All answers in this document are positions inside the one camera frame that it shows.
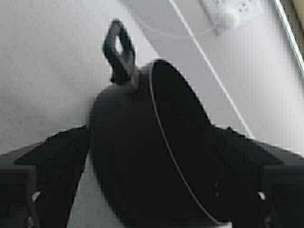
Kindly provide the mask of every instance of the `cord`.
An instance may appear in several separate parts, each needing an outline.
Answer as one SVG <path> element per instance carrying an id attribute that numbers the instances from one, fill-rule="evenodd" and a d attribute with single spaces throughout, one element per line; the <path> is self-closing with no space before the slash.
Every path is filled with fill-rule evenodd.
<path id="1" fill-rule="evenodd" d="M 191 38 L 191 37 L 189 37 L 189 35 L 177 35 L 177 34 L 165 32 L 165 31 L 161 31 L 159 29 L 153 28 L 151 25 L 147 24 L 140 16 L 138 16 L 137 13 L 134 12 L 130 7 L 128 7 L 123 1 L 121 1 L 121 3 L 129 10 L 129 12 L 132 14 L 132 16 L 134 18 L 136 18 L 137 21 L 140 24 L 142 24 L 143 26 L 145 26 L 148 30 L 150 30 L 158 35 L 161 35 L 163 37 L 169 37 L 172 39 L 189 39 L 189 38 Z M 196 34 L 198 36 L 202 36 L 202 35 L 210 33 L 212 30 L 216 29 L 222 23 L 221 16 L 223 16 L 224 14 L 225 14 L 225 12 L 218 15 L 218 17 L 220 19 L 216 23 L 214 23 L 214 26 L 212 26 L 204 31 L 198 31 L 198 32 L 196 32 Z"/>

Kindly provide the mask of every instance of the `wall outlet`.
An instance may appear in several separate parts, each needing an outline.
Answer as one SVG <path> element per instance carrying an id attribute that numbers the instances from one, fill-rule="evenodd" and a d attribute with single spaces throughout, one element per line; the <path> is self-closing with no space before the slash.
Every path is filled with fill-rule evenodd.
<path id="1" fill-rule="evenodd" d="M 259 0 L 201 0 L 216 33 L 235 29 L 263 11 Z"/>

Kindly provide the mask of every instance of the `pan handle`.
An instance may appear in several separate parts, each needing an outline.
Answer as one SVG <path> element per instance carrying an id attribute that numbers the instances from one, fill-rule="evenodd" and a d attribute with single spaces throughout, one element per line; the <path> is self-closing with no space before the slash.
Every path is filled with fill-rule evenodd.
<path id="1" fill-rule="evenodd" d="M 123 51 L 118 53 L 115 47 L 117 37 L 119 38 Z M 108 30 L 103 44 L 103 53 L 112 66 L 113 74 L 110 79 L 112 83 L 124 85 L 128 81 L 134 81 L 138 76 L 138 69 L 135 65 L 135 50 L 122 22 L 114 19 Z"/>

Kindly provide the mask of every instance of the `white wall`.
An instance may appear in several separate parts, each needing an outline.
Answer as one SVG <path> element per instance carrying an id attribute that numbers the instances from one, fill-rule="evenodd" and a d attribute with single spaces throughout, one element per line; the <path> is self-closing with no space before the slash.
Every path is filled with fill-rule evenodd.
<path id="1" fill-rule="evenodd" d="M 100 45 L 113 17 L 136 44 L 137 63 L 157 57 L 115 1 L 1 1 L 0 154 L 86 124 L 109 83 Z"/>
<path id="2" fill-rule="evenodd" d="M 168 1 L 123 1 L 146 24 L 187 35 Z M 217 37 L 202 34 L 211 24 L 198 0 L 175 0 L 196 38 L 242 114 L 260 141 L 304 155 L 304 90 L 296 59 L 272 0 L 261 0 L 264 14 Z M 157 34 L 139 25 L 159 55 L 171 61 L 194 87 L 211 121 L 248 136 L 232 105 L 189 39 Z"/>

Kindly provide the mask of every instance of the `white cable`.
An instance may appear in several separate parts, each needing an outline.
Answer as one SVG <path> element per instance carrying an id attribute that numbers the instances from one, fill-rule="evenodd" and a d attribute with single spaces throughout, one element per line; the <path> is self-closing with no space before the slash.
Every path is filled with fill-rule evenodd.
<path id="1" fill-rule="evenodd" d="M 141 19 L 135 12 L 133 12 L 130 8 L 128 8 L 129 11 L 132 13 L 132 15 L 137 19 L 138 22 L 140 22 L 143 26 L 145 26 L 147 29 L 149 29 L 150 31 L 154 32 L 154 33 L 157 33 L 161 36 L 164 36 L 164 37 L 169 37 L 169 38 L 173 38 L 173 39 L 189 39 L 189 35 L 185 35 L 185 36 L 182 36 L 182 35 L 176 35 L 176 34 L 173 34 L 173 33 L 168 33 L 168 32 L 164 32 L 164 31 L 160 31 L 158 29 L 155 29 L 153 28 L 152 26 L 148 25 L 143 19 Z M 212 26 L 204 31 L 199 31 L 199 35 L 204 35 L 206 33 L 209 33 L 211 32 L 212 30 L 214 30 L 216 27 L 218 26 L 218 24 L 216 24 L 215 26 Z"/>
<path id="2" fill-rule="evenodd" d="M 131 15 L 134 18 L 136 18 L 137 22 L 142 24 L 148 30 L 150 30 L 158 35 L 161 35 L 163 37 L 169 37 L 169 38 L 173 38 L 173 39 L 190 39 L 191 38 L 191 37 L 189 37 L 188 34 L 187 35 L 177 35 L 177 34 L 169 33 L 166 31 L 160 31 L 159 29 L 153 28 L 151 25 L 147 24 L 140 16 L 138 16 L 137 13 L 131 9 L 131 7 L 129 7 L 127 4 L 125 4 L 124 1 L 121 1 L 121 3 L 124 5 L 124 7 L 126 9 L 129 10 Z M 220 26 L 223 26 L 223 24 L 225 25 L 225 22 L 227 22 L 227 21 L 229 21 L 231 23 L 231 16 L 234 16 L 234 15 L 229 15 L 229 14 L 227 14 L 227 12 L 223 11 L 222 13 L 218 14 L 218 21 L 214 22 L 212 27 L 209 27 L 204 31 L 197 31 L 196 32 L 197 36 L 202 36 L 207 33 L 210 33 L 214 29 L 219 28 Z"/>
<path id="3" fill-rule="evenodd" d="M 190 26 L 188 25 L 188 23 L 186 22 L 186 19 L 184 18 L 183 14 L 181 13 L 180 9 L 178 8 L 178 6 L 175 4 L 174 0 L 168 0 L 169 3 L 173 6 L 175 12 L 177 13 L 177 15 L 179 16 L 180 20 L 182 21 L 183 25 L 185 26 L 186 30 L 188 31 L 190 37 L 192 38 L 195 46 L 198 48 L 199 52 L 201 53 L 201 55 L 203 56 L 203 58 L 205 59 L 206 63 L 208 64 L 210 70 L 212 71 L 215 79 L 217 80 L 219 86 L 222 88 L 223 92 L 225 93 L 227 99 L 229 100 L 230 104 L 232 105 L 234 111 L 236 112 L 237 116 L 239 117 L 241 123 L 243 124 L 244 128 L 246 129 L 246 131 L 248 132 L 249 138 L 254 139 L 254 136 L 250 130 L 250 128 L 248 127 L 248 125 L 246 124 L 244 118 L 242 117 L 241 113 L 239 112 L 238 108 L 236 107 L 236 105 L 234 104 L 234 101 L 232 100 L 230 94 L 228 93 L 228 91 L 226 90 L 226 88 L 224 87 L 223 83 L 221 82 L 217 72 L 215 71 L 215 69 L 213 68 L 212 64 L 210 63 L 210 61 L 208 60 L 205 52 L 203 51 L 203 49 L 201 48 L 199 42 L 197 41 L 197 39 L 195 38 Z"/>

